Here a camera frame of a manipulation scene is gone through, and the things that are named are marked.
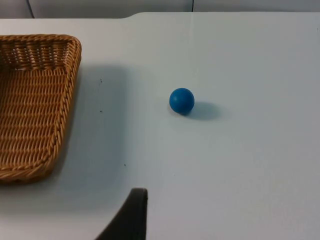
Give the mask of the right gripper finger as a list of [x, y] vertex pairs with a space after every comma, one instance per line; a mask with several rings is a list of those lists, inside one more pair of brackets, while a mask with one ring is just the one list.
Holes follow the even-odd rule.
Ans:
[[112, 221], [98, 240], [145, 240], [147, 234], [148, 190], [132, 188]]

